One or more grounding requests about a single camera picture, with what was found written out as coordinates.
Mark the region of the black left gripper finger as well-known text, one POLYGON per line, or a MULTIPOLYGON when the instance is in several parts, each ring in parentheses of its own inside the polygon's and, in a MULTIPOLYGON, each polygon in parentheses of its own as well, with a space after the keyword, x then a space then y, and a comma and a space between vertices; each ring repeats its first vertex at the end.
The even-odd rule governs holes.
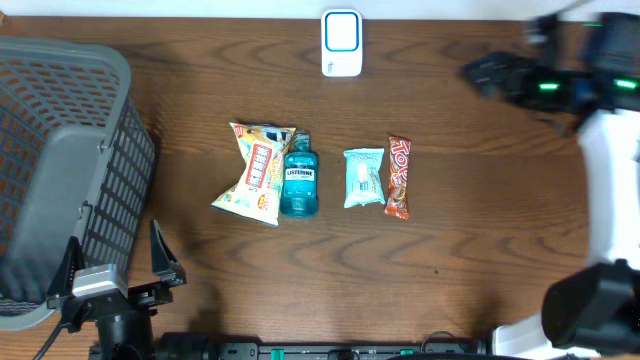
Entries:
POLYGON ((66 300, 72 296, 75 274, 85 268, 80 241, 71 236, 58 270, 46 293, 47 300, 66 300))
POLYGON ((166 244, 161 228, 155 219, 150 221, 150 245, 152 272, 159 278, 153 285, 162 285, 168 288, 185 285, 187 283, 186 272, 166 244))

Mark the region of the red brown snack bar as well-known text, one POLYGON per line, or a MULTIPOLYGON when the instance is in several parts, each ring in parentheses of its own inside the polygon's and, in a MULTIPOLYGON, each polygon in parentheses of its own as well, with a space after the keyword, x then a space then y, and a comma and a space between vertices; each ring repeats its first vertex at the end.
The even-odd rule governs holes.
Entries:
POLYGON ((390 135, 389 144, 390 180, 385 213, 403 220, 408 220, 410 214, 407 199, 407 183, 411 141, 403 137, 390 135))

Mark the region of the yellow snack chip bag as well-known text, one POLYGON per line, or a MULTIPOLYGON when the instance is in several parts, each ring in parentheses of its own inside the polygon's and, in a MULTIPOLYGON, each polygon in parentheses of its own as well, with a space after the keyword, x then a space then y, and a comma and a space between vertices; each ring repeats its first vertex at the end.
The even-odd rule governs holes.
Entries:
POLYGON ((245 169, 238 182, 210 207, 277 227, 284 157, 295 127, 230 122, 245 169))

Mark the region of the blue Listerine mouthwash bottle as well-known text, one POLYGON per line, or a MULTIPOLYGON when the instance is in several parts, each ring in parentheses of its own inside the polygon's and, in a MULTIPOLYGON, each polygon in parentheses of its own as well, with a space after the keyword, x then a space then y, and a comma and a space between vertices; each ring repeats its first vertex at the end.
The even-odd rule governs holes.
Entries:
POLYGON ((284 181, 280 212, 292 218, 311 218, 318 213, 318 156, 311 150, 308 131, 297 131, 284 157, 284 181))

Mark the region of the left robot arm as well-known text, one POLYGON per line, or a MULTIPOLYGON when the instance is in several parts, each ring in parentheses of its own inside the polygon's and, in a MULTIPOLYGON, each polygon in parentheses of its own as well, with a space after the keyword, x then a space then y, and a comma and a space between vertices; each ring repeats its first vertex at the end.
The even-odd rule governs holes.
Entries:
POLYGON ((152 271, 158 280, 129 288, 115 264, 86 265, 77 237, 65 254, 46 295, 46 306, 61 318, 34 356, 41 359, 62 330, 77 333, 86 322, 98 329, 92 359, 155 357, 151 317, 156 307, 173 301, 171 289, 187 283, 186 273, 166 244, 156 220, 150 221, 152 271))

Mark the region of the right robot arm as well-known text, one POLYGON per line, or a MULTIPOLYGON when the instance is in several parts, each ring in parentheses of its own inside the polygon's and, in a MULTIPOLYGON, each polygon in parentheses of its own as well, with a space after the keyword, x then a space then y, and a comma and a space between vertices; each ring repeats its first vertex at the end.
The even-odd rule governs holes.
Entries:
POLYGON ((574 116, 563 133, 585 162, 589 250, 583 270, 553 284, 541 311, 494 329, 489 355, 520 359, 594 359, 639 350, 639 18, 603 12, 586 41, 579 70, 560 66, 562 22, 533 20, 538 54, 492 52, 463 66, 483 96, 549 122, 574 116))

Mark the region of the mint green wipes pack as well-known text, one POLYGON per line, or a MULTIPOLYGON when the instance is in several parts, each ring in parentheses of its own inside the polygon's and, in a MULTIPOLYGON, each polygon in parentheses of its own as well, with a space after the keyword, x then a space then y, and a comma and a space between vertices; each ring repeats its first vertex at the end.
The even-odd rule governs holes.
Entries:
POLYGON ((349 149, 343 152, 346 159, 344 207, 385 203, 379 170, 384 155, 383 148, 349 149))

